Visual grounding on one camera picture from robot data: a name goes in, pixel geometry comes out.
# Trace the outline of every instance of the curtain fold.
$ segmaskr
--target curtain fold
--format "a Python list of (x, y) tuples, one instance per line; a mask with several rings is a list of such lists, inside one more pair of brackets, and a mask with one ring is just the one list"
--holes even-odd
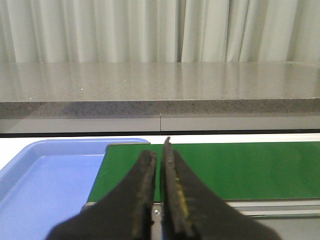
[(319, 61), (319, 0), (0, 0), (0, 62)]

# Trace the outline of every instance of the speckled countertop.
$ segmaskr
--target speckled countertop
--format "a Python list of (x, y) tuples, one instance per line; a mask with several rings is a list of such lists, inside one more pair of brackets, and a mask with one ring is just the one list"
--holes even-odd
[(229, 113), (320, 113), (320, 61), (0, 64), (0, 119)]

